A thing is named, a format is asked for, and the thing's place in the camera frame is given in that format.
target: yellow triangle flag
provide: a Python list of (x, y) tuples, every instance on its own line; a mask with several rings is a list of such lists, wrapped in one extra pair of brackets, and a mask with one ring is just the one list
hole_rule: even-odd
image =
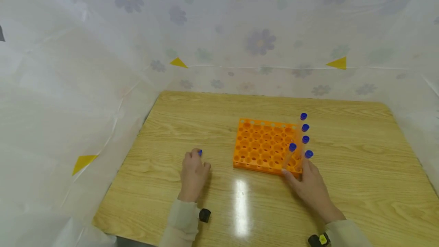
[(77, 172), (81, 171), (81, 169), (84, 168), (85, 166), (92, 163), (96, 157), (98, 157), (98, 155), (89, 155), (89, 156), (78, 157), (78, 160), (76, 161), (75, 167), (73, 167), (72, 176), (75, 175)]
[(341, 59), (334, 60), (326, 64), (327, 66), (331, 66), (337, 69), (346, 70), (346, 56)]
[(178, 57), (171, 61), (170, 64), (178, 67), (187, 68), (187, 66)]

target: black triangle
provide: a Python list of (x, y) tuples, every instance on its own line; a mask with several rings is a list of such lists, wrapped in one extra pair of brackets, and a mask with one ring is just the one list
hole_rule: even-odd
[(5, 37), (3, 36), (3, 30), (1, 29), (1, 26), (0, 26), (0, 41), (6, 41)]

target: wood grain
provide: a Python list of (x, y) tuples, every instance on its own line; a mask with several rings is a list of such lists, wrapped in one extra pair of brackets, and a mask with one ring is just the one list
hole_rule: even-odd
[(323, 225), (282, 178), (232, 167), (240, 117), (295, 123), (309, 115), (309, 149), (335, 204), (374, 246), (433, 246), (439, 200), (381, 103), (164, 91), (96, 213), (106, 233), (158, 245), (180, 189), (186, 151), (212, 165), (194, 246), (307, 246)]

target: wrist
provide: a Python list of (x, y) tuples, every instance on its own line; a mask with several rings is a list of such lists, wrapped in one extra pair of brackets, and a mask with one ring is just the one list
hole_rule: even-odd
[(177, 199), (183, 202), (197, 202), (198, 197), (197, 195), (193, 194), (191, 191), (182, 188), (180, 190), (180, 193), (178, 194)]
[(346, 220), (343, 212), (338, 209), (332, 202), (327, 206), (322, 207), (320, 210), (317, 211), (317, 213), (320, 215), (325, 224), (329, 224), (334, 221)]

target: orange test tube rack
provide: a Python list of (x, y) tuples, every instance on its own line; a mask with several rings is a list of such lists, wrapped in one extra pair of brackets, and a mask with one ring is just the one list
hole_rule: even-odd
[(233, 167), (281, 175), (290, 143), (297, 148), (286, 169), (300, 178), (302, 173), (301, 135), (295, 124), (241, 118), (233, 155)]

